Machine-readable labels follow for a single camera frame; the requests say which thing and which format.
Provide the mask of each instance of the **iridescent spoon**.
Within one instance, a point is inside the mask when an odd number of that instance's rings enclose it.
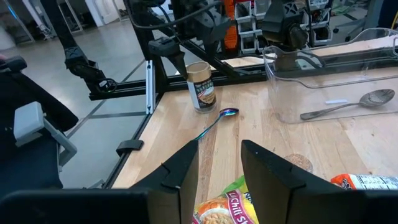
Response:
[[[201,139],[222,117],[224,116],[232,116],[236,115],[239,112],[239,109],[237,108],[225,108],[223,110],[220,110],[220,115],[218,118],[214,121],[213,124],[211,124],[208,128],[206,128],[201,134],[198,135],[194,140],[199,140]]]

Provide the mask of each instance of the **food package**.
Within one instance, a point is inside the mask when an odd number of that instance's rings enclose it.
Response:
[[[193,224],[258,224],[244,177],[229,185],[223,193],[195,207]]]
[[[341,174],[330,182],[346,190],[398,190],[398,177]]]

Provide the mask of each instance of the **clear plastic container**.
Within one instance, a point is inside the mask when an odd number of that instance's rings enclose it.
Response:
[[[357,103],[374,90],[398,91],[398,32],[374,28],[350,42],[296,52],[263,50],[269,98],[277,117],[303,122],[302,113]],[[398,111],[398,95],[375,108],[350,106],[309,121]]]

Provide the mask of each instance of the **spoon handle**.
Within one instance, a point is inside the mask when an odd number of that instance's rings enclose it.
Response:
[[[222,116],[220,115],[220,116],[218,116],[218,118],[213,122],[213,124],[211,124],[208,128],[206,128],[202,133],[200,133],[199,135],[198,135],[198,137],[196,137],[195,139],[193,139],[193,140],[199,140],[199,139],[201,139],[220,119],[222,118]]]
[[[303,121],[307,121],[307,120],[322,116],[324,114],[327,114],[327,113],[329,113],[331,111],[335,111],[335,110],[338,110],[338,109],[341,109],[341,108],[344,108],[344,107],[347,107],[347,106],[356,106],[356,105],[360,105],[360,104],[359,103],[347,103],[345,105],[336,106],[334,108],[328,108],[328,109],[324,109],[324,110],[318,110],[318,111],[312,111],[312,112],[308,112],[308,113],[303,113],[303,114],[300,114],[300,118]]]

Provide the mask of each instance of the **black bracket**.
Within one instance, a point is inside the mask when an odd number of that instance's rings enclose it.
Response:
[[[116,149],[116,153],[122,156],[124,153],[130,153],[131,151],[140,151],[144,145],[143,140],[127,140],[120,143],[119,147]]]

